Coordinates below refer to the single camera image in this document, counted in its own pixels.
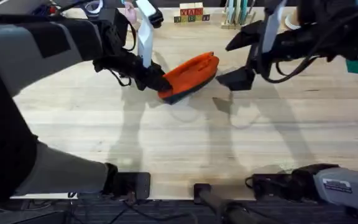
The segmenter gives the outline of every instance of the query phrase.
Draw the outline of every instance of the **black cable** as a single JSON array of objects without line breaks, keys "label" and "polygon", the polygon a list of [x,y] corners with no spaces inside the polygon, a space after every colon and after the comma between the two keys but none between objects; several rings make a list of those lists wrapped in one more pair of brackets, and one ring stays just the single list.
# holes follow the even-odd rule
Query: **black cable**
[{"label": "black cable", "polygon": [[69,9],[72,9],[72,8],[76,7],[76,6],[79,6],[79,5],[82,5],[82,4],[91,2],[91,1],[94,1],[94,0],[81,0],[81,1],[78,1],[78,2],[74,2],[73,4],[69,4],[69,5],[67,5],[67,6],[63,6],[63,7],[61,7],[60,9],[58,9],[58,10],[56,11],[56,14],[55,14],[55,15],[59,15],[59,14],[61,14],[62,12],[65,12],[65,11],[67,11],[67,10],[69,10]]},{"label": "black cable", "polygon": [[261,213],[253,208],[250,208],[248,207],[245,203],[242,203],[242,202],[236,202],[236,201],[233,201],[233,200],[228,200],[227,202],[223,203],[219,210],[216,212],[216,215],[220,218],[221,222],[224,222],[225,219],[227,218],[227,213],[230,212],[231,210],[233,209],[236,209],[236,208],[239,208],[239,209],[243,209],[245,210],[247,213],[249,212],[253,212],[255,214],[258,214],[259,216],[263,217],[263,218],[266,218],[268,220],[271,220],[271,221],[274,221],[276,223],[283,223],[281,222],[280,220],[276,219],[275,217],[272,217],[270,215],[266,215],[264,213]]},{"label": "black cable", "polygon": [[131,209],[132,211],[138,213],[139,215],[142,215],[145,218],[148,218],[150,220],[154,220],[154,221],[157,221],[157,222],[166,222],[166,221],[177,219],[177,218],[192,217],[193,220],[194,220],[194,224],[198,224],[197,216],[194,213],[181,213],[181,214],[178,214],[178,215],[169,215],[169,216],[166,216],[166,217],[153,217],[151,215],[143,213],[143,212],[139,211],[138,209],[128,205],[126,202],[123,202],[123,203],[124,203],[125,206],[127,206],[128,209]]},{"label": "black cable", "polygon": [[76,221],[78,221],[79,223],[85,224],[83,221],[81,221],[79,218],[77,218],[73,213],[68,212],[68,214],[69,214],[72,218],[74,218]]},{"label": "black cable", "polygon": [[[312,59],[308,60],[307,65],[304,66],[303,69],[302,69],[299,73],[303,72],[303,71],[304,71],[307,67],[309,67],[309,65],[311,65],[317,58],[319,58],[319,57],[316,56],[316,57],[313,57]],[[287,76],[290,75],[290,74],[285,74],[285,73],[283,73],[283,71],[282,71],[281,68],[280,68],[280,62],[276,62],[275,64],[276,64],[276,70],[277,70],[278,74],[280,74],[280,75],[282,75],[282,76],[285,76],[285,77],[287,77]]]},{"label": "black cable", "polygon": [[249,189],[252,189],[253,187],[248,183],[248,181],[252,180],[252,177],[247,177],[246,178],[246,186],[249,188]]},{"label": "black cable", "polygon": [[121,217],[123,214],[125,214],[127,211],[129,210],[129,208],[125,208],[123,209],[120,213],[118,213],[118,215],[116,215],[108,224],[113,224],[115,221],[117,221],[119,219],[119,217]]},{"label": "black cable", "polygon": [[132,84],[132,80],[131,80],[131,78],[128,78],[128,83],[127,84],[124,84],[122,81],[121,81],[121,79],[118,77],[118,74],[115,72],[115,71],[113,71],[111,68],[107,68],[107,70],[109,70],[111,73],[112,73],[112,75],[114,75],[114,77],[116,77],[116,79],[117,79],[117,81],[118,81],[118,84],[120,85],[120,86],[130,86],[131,84]]},{"label": "black cable", "polygon": [[336,31],[338,28],[342,27],[343,25],[345,25],[346,23],[348,23],[349,21],[355,19],[358,17],[358,12],[348,16],[344,19],[342,19],[339,23],[337,23],[335,26],[333,26],[332,28],[330,28],[330,30],[328,32],[326,32],[325,34],[323,34],[320,39],[318,40],[318,42],[314,45],[314,47],[309,51],[309,54],[305,57],[305,59],[303,59],[303,61],[296,67],[296,69],[294,69],[294,71],[292,71],[290,74],[286,75],[284,78],[281,78],[279,80],[272,80],[271,78],[269,78],[268,73],[266,72],[265,68],[262,65],[262,46],[264,43],[264,34],[262,35],[262,39],[259,41],[259,45],[258,45],[258,53],[257,53],[257,65],[258,65],[258,69],[260,71],[260,74],[262,75],[263,79],[266,80],[267,82],[270,83],[282,83],[285,82],[291,78],[293,78],[295,75],[299,74],[300,72],[302,72],[304,69],[306,69],[310,64],[310,58],[316,53],[316,51],[318,50],[318,48],[320,47],[320,45],[325,41],[325,39],[327,39],[327,37],[329,37],[332,33],[334,33],[334,31]]}]

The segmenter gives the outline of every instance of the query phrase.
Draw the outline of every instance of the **wood grain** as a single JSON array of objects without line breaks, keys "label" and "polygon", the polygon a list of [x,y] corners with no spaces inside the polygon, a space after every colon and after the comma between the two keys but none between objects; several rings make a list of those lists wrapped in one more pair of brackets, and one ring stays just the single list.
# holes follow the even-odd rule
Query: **wood grain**
[{"label": "wood grain", "polygon": [[[224,49],[236,32],[220,21],[167,22],[155,30],[153,58],[169,71],[214,51],[222,74],[247,57],[249,48]],[[283,63],[283,70],[298,63]],[[272,77],[279,77],[275,69]],[[152,90],[121,88],[86,62],[26,88],[15,101],[43,142],[121,171],[150,172],[152,198],[192,198],[194,183],[209,182],[225,197],[250,199],[244,179],[256,172],[317,162],[358,170],[358,74],[346,72],[343,58],[317,60],[278,85],[257,77],[251,91],[231,93],[213,80],[173,106]]]}]

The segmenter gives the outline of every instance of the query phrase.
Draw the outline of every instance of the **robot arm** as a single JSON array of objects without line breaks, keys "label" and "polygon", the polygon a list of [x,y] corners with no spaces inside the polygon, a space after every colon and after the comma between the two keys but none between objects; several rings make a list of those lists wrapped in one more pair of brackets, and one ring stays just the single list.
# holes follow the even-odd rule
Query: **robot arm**
[{"label": "robot arm", "polygon": [[268,196],[294,202],[312,200],[358,210],[358,171],[334,164],[301,167],[291,174],[254,174],[247,185],[257,200]]},{"label": "robot arm", "polygon": [[124,48],[129,22],[118,11],[100,20],[0,15],[0,76],[12,96],[24,87],[74,64],[93,60],[95,70],[108,69],[154,90],[170,84],[159,65]]},{"label": "robot arm", "polygon": [[[356,1],[314,0],[315,7],[308,14],[301,28],[277,34],[282,9],[286,0],[270,1],[265,8],[264,21],[257,21],[241,29],[226,50],[251,45],[246,65],[231,73],[217,77],[232,91],[250,90],[255,75],[260,74],[270,83],[285,82],[302,72],[315,59],[327,58],[330,62],[337,55],[348,60],[358,60],[358,4]],[[284,74],[280,62],[304,58],[291,74]],[[270,69],[276,64],[285,76],[270,78]]]}]

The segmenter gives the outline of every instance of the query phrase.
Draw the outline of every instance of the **stack of blocks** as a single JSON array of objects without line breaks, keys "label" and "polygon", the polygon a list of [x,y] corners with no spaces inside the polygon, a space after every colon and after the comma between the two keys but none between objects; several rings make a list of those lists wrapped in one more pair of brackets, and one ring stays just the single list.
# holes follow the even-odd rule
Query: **stack of blocks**
[{"label": "stack of blocks", "polygon": [[180,16],[173,18],[175,23],[209,21],[209,14],[203,14],[203,3],[182,3],[180,4]]}]

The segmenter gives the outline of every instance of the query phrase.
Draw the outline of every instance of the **cable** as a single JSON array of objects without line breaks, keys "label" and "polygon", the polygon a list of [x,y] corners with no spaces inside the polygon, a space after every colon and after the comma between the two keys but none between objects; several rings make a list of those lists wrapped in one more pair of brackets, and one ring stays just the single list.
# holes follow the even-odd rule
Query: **cable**
[{"label": "cable", "polygon": [[113,224],[115,221],[117,221],[117,220],[119,219],[119,217],[121,217],[123,214],[125,214],[128,210],[129,210],[129,208],[123,209],[120,213],[118,213],[118,215],[116,215],[116,216],[109,222],[109,224]]},{"label": "cable", "polygon": [[138,209],[128,205],[126,202],[123,202],[123,203],[125,206],[127,206],[128,209],[131,209],[132,211],[138,213],[139,215],[142,215],[145,218],[148,218],[150,220],[154,220],[157,222],[165,222],[165,221],[169,221],[169,220],[173,220],[173,219],[177,219],[177,218],[183,218],[183,217],[192,217],[194,220],[194,224],[198,224],[197,216],[194,213],[182,213],[182,214],[178,214],[178,215],[169,215],[166,217],[153,217],[151,215],[143,213],[143,212],[139,211]]},{"label": "cable", "polygon": [[[319,57],[316,56],[316,57],[313,57],[312,59],[308,60],[307,66],[305,66],[299,73],[303,72],[303,71],[304,71],[307,67],[309,67],[309,65],[311,65],[317,58],[319,58]],[[290,74],[285,74],[285,73],[283,73],[283,71],[282,71],[281,68],[280,68],[280,62],[276,62],[275,64],[276,64],[277,72],[278,72],[280,75],[285,76],[285,77],[287,77],[287,76],[290,75]]]},{"label": "cable", "polygon": [[[17,210],[11,210],[11,209],[6,209],[6,208],[2,208],[0,207],[0,211],[1,212],[28,212],[28,211],[38,211],[38,210],[43,210],[45,208],[48,208],[48,207],[51,207],[53,204],[59,202],[61,200],[46,200],[42,203],[40,203],[39,205],[41,205],[40,207],[36,207],[36,208],[30,208],[30,207],[27,207],[27,208],[23,208],[23,209],[17,209]],[[33,205],[37,205],[34,203],[34,200],[31,200],[29,202],[29,205],[30,203],[33,203]]]},{"label": "cable", "polygon": [[85,224],[83,221],[81,221],[79,218],[77,218],[73,213],[68,212],[68,214],[69,214],[72,218],[74,218],[76,221],[78,221],[79,223]]},{"label": "cable", "polygon": [[233,209],[236,209],[236,208],[240,208],[240,209],[243,209],[245,210],[247,213],[249,213],[250,211],[255,213],[255,214],[258,214],[259,216],[263,217],[263,218],[266,218],[268,220],[272,220],[276,223],[283,223],[281,222],[280,220],[277,220],[276,218],[270,216],[270,215],[266,215],[266,214],[263,214],[257,210],[254,210],[253,208],[250,208],[248,207],[245,203],[241,203],[241,202],[236,202],[236,201],[233,201],[233,200],[228,200],[227,202],[223,203],[219,210],[216,212],[216,215],[219,217],[219,219],[221,220],[221,223],[224,222],[224,218],[226,217],[227,213]]},{"label": "cable", "polygon": [[55,15],[59,15],[59,14],[61,14],[62,12],[65,12],[65,11],[67,11],[67,10],[69,10],[69,9],[72,9],[72,8],[76,7],[76,6],[80,6],[80,5],[82,5],[82,4],[89,3],[89,2],[91,2],[91,1],[94,1],[94,0],[81,0],[81,1],[78,1],[78,2],[74,2],[73,4],[69,4],[69,5],[67,5],[67,6],[61,7],[60,9],[58,9],[58,10],[56,11],[56,14],[55,14]]},{"label": "cable", "polygon": [[266,70],[264,69],[263,65],[262,65],[262,45],[264,43],[264,35],[262,36],[262,39],[259,41],[259,45],[258,45],[258,54],[257,54],[257,65],[258,65],[258,69],[260,71],[260,74],[262,75],[262,78],[264,80],[266,80],[267,82],[270,83],[282,83],[285,82],[291,78],[293,78],[295,75],[301,73],[304,69],[306,69],[312,62],[311,57],[316,53],[316,51],[318,50],[318,48],[320,47],[320,45],[325,41],[325,39],[327,37],[329,37],[334,31],[336,31],[338,28],[342,27],[344,24],[348,23],[349,21],[355,19],[358,17],[358,12],[348,16],[344,19],[342,19],[339,23],[337,23],[335,26],[333,26],[332,28],[330,28],[330,30],[328,32],[326,32],[324,35],[322,35],[320,37],[320,39],[318,40],[318,42],[316,43],[316,45],[314,45],[314,47],[310,50],[309,54],[305,57],[305,59],[303,59],[303,61],[296,67],[296,69],[294,69],[294,71],[292,71],[290,74],[286,75],[284,78],[281,78],[279,80],[272,80],[271,78],[269,78],[269,75],[267,74]]},{"label": "cable", "polygon": [[247,177],[247,178],[246,178],[246,186],[247,186],[249,189],[253,189],[253,187],[248,183],[249,180],[252,180],[252,177]]}]

